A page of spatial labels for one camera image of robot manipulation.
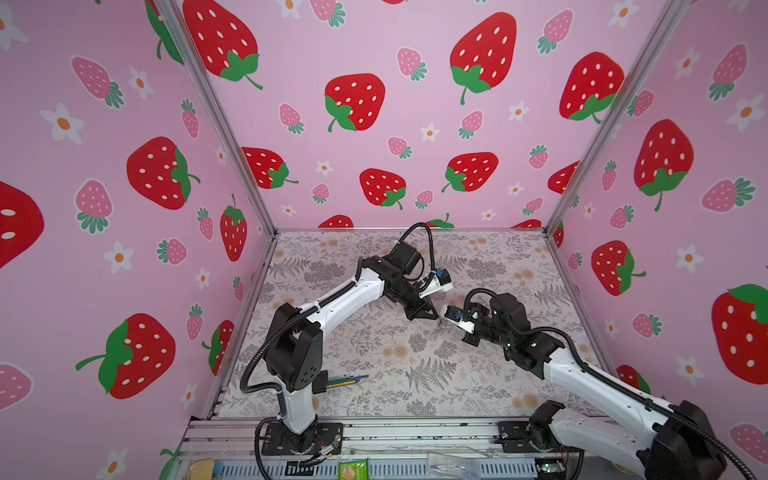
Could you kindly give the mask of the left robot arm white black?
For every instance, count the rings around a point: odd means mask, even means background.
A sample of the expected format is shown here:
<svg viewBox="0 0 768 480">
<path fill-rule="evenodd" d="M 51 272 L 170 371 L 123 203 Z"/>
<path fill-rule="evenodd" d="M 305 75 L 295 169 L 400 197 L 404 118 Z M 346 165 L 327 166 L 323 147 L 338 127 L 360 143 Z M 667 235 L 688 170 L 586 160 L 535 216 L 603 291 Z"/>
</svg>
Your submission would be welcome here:
<svg viewBox="0 0 768 480">
<path fill-rule="evenodd" d="M 312 400 L 325 337 L 380 298 L 400 305 L 407 320 L 436 320 L 431 295 L 451 288 L 449 272 L 436 264 L 431 225 L 415 223 L 387 255 L 359 258 L 354 275 L 329 293 L 300 307 L 278 307 L 266 338 L 245 366 L 239 390 L 274 390 L 277 425 L 295 449 L 305 449 L 319 428 Z"/>
</svg>

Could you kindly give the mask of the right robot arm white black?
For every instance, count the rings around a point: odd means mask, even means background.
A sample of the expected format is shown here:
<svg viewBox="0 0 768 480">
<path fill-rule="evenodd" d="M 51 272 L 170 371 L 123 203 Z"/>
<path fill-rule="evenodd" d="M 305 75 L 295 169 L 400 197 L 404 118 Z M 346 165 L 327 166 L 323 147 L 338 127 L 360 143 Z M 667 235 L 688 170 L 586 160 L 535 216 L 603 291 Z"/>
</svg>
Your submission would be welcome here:
<svg viewBox="0 0 768 480">
<path fill-rule="evenodd" d="M 488 306 L 474 301 L 483 293 Z M 605 424 L 581 418 L 562 403 L 548 401 L 529 420 L 531 443 L 539 450 L 560 444 L 581 449 L 643 479 L 718 479 L 733 465 L 746 479 L 753 471 L 714 434 L 696 405 L 672 404 L 628 385 L 584 361 L 572 338 L 551 327 L 533 327 L 524 305 L 511 294 L 475 288 L 462 306 L 444 316 L 465 332 L 466 342 L 501 347 L 506 360 L 558 385 L 611 418 Z"/>
</svg>

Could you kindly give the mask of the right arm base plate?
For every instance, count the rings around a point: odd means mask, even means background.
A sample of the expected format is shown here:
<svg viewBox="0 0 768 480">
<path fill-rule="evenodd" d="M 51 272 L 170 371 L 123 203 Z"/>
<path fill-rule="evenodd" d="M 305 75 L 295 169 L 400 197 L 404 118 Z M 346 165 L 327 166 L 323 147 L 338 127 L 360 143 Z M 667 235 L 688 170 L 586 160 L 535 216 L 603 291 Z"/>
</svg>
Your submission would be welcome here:
<svg viewBox="0 0 768 480">
<path fill-rule="evenodd" d="M 516 454 L 554 454 L 571 453 L 576 449 L 566 447 L 556 440 L 551 430 L 550 418 L 533 417 L 528 420 L 508 420 L 498 423 L 498 436 L 495 444 L 502 447 L 504 453 Z"/>
</svg>

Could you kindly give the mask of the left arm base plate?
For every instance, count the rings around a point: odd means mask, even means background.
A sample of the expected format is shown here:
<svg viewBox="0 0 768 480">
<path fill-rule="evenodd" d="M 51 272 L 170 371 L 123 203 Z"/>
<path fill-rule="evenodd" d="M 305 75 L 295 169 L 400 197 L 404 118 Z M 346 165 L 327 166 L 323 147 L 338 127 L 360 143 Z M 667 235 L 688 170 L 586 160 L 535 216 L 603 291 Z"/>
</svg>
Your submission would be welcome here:
<svg viewBox="0 0 768 480">
<path fill-rule="evenodd" d="M 330 453 L 336 455 L 341 452 L 343 433 L 343 423 L 315 421 L 297 434 L 282 421 L 270 422 L 259 436 L 259 451 L 266 456 L 314 455 L 330 447 Z"/>
</svg>

